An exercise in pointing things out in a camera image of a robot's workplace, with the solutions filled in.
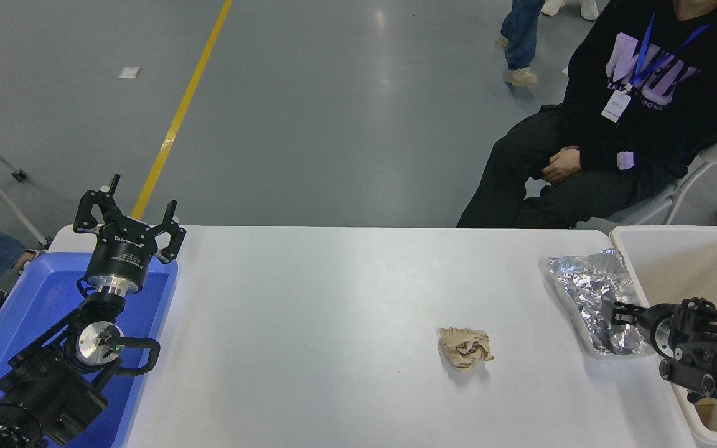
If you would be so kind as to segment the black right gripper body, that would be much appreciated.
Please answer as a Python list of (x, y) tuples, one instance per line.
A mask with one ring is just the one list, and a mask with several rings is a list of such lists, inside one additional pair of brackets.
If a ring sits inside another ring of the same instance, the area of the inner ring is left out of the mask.
[(640, 310), (640, 328), (655, 353), (661, 355), (660, 341), (661, 304)]

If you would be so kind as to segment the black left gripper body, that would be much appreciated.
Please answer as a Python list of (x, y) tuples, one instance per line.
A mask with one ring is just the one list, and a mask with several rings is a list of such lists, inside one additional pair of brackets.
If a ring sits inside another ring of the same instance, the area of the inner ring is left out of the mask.
[(91, 286), (120, 283), (121, 287), (143, 287), (151, 258), (156, 254), (159, 227), (126, 218), (100, 226), (94, 217), (85, 219), (85, 231), (97, 237), (96, 246), (85, 271)]

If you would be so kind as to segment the person's right hand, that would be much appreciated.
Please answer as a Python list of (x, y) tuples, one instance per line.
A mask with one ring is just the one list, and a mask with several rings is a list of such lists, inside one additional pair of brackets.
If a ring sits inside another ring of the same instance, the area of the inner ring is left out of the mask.
[(578, 146), (561, 148), (551, 156), (546, 167), (541, 170), (541, 178), (556, 185), (581, 171), (581, 151)]

